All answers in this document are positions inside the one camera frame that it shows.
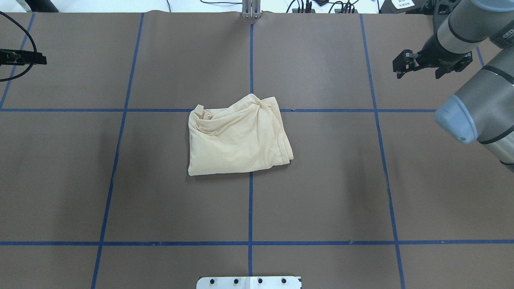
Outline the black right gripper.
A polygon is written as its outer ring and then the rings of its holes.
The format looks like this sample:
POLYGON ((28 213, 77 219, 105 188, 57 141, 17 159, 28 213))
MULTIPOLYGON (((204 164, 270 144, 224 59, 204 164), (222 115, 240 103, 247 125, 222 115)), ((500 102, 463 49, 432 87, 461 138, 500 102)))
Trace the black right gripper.
POLYGON ((445 74, 464 71, 472 62, 472 54, 450 52, 442 47, 435 35, 432 35, 418 53, 408 49, 400 52, 393 59, 392 67, 397 79, 422 68, 437 68, 435 78, 440 79, 445 74))

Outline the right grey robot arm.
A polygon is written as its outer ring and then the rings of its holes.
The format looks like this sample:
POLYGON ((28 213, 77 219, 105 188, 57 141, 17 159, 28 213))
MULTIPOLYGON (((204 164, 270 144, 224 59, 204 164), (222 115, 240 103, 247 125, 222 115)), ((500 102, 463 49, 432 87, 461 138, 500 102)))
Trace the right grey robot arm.
POLYGON ((499 53, 435 111, 434 120, 459 142, 478 142, 509 171, 514 166, 514 4, 512 0, 428 0, 433 35, 418 52, 393 59, 397 79, 434 68, 436 79, 463 71, 472 52, 490 40, 499 53))

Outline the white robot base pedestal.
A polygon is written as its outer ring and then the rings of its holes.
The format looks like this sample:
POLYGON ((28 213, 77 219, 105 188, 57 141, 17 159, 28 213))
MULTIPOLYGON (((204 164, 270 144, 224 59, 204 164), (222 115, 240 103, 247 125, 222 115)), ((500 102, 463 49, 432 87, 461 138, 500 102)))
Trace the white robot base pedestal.
POLYGON ((301 277, 296 276, 239 276, 202 277, 197 289, 301 289, 301 277))

